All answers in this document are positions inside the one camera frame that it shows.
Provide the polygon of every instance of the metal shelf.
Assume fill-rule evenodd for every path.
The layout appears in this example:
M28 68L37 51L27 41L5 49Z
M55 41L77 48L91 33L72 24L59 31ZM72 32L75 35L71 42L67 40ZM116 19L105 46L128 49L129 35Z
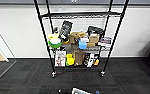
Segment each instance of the metal shelf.
M71 12L71 13L47 13L41 15L42 18L49 19L75 19L75 18L104 18L110 17L120 17L122 13L118 12Z

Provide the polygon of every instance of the white wall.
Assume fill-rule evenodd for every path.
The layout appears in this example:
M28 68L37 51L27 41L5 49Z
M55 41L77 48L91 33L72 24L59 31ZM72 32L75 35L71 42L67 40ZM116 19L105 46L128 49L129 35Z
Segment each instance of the white wall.
M47 12L41 5L41 13ZM52 5L51 11L58 12ZM104 11L106 6L64 5L64 12ZM89 25L103 27L105 19L73 19L72 31L86 31ZM113 36L119 18L110 18L106 36ZM53 20L61 26L63 20ZM49 20L44 20L45 29L50 31ZM0 33L16 58L46 58L46 46L34 5L0 5ZM113 57L143 57L150 48L150 8L129 7L120 28Z

